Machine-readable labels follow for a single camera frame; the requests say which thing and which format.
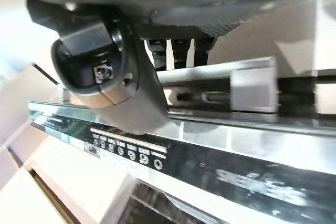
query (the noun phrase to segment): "metal strip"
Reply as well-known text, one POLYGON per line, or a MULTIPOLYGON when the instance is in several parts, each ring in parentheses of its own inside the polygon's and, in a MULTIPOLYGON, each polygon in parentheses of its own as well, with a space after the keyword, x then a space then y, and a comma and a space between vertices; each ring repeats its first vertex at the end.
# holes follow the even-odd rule
MULTIPOLYGON (((77 106, 31 102, 29 108, 110 125, 85 107, 80 109, 77 106)), ((258 129, 254 129, 253 125, 246 127, 244 123, 240 123, 239 126, 226 125, 225 120, 221 119, 184 116, 149 134, 296 168, 336 174, 336 156, 333 154, 333 150, 336 150, 335 130, 326 130, 323 127, 297 127, 291 132, 290 127, 281 130, 283 126, 277 124, 260 124, 258 129), (183 139, 179 139, 181 122, 183 122, 183 139)))
POLYGON ((230 73, 233 70, 268 68, 275 65, 276 63, 273 57, 265 57, 252 60, 242 60, 215 65, 206 65, 194 68, 160 71, 157 72, 157 75, 159 81, 164 86, 177 82, 224 79, 229 78, 230 73))

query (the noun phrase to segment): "control button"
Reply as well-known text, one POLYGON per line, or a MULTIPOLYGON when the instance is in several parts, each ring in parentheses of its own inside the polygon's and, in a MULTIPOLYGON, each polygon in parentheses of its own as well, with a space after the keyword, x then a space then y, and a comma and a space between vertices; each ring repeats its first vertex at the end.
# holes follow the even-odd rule
POLYGON ((140 154, 140 164, 147 165, 149 163, 149 159, 146 155, 140 154))
POLYGON ((124 155, 124 150, 121 147, 118 147, 118 153, 120 156, 124 155))
POLYGON ((158 159, 154 160, 154 166, 155 166, 156 169, 161 170, 162 169, 161 160, 158 160, 158 159))
POLYGON ((109 151, 114 152, 113 144, 109 144, 109 151))
POLYGON ((132 151, 127 152, 128 156, 130 157, 131 160, 135 160, 135 153, 132 151))
POLYGON ((114 139, 110 139, 110 138, 108 138, 108 139, 107 139, 107 142, 109 142, 109 143, 111 143, 111 144, 115 144, 115 140, 114 140, 114 139))

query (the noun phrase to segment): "reflective metal surface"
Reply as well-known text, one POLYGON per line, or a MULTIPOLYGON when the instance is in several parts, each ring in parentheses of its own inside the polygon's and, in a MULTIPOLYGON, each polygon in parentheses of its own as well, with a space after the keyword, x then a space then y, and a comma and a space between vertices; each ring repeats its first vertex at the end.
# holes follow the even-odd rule
MULTIPOLYGON (((89 122, 107 124, 93 111, 84 106, 66 104, 29 103, 29 109, 39 110, 43 115, 63 115, 89 122)), ((263 159, 300 169, 336 174, 336 131, 323 127, 302 127, 301 134, 279 131, 272 125, 264 129, 228 126, 225 120, 195 117, 172 119, 165 127, 148 134, 188 142, 225 152, 263 159)))
POLYGON ((169 83, 204 81, 213 79, 223 79, 230 77, 233 70, 268 68, 275 66, 273 57, 258 58, 253 60, 242 60, 215 65, 207 65, 194 68, 183 68, 169 71, 157 72, 161 84, 164 86, 169 83))

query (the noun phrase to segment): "button symbol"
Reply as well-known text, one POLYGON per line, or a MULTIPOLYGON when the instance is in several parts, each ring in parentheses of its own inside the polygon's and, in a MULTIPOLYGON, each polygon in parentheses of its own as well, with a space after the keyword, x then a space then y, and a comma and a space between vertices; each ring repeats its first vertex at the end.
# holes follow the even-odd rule
POLYGON ((109 151, 114 152, 113 144, 109 144, 109 151))
POLYGON ((146 155, 140 154, 140 164, 147 165, 149 163, 149 159, 146 155))
POLYGON ((131 160, 135 160, 135 153, 132 151, 127 152, 128 156, 130 157, 131 160))
POLYGON ((118 153, 120 156, 124 155, 124 150, 121 147, 118 147, 118 153))
POLYGON ((161 170, 162 169, 161 160, 158 160, 158 159, 154 160, 154 166, 155 166, 156 169, 161 170))

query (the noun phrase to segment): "white wall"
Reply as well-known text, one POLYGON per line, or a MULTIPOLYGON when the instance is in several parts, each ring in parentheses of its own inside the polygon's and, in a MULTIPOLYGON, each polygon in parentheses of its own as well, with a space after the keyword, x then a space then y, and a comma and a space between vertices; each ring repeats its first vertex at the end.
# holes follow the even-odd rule
POLYGON ((57 86, 28 66, 0 87, 0 146, 28 120, 28 101, 46 100, 57 86))
POLYGON ((15 70, 34 62, 59 80, 50 57, 57 38, 55 31, 31 21, 26 0, 0 0, 0 59, 15 70))

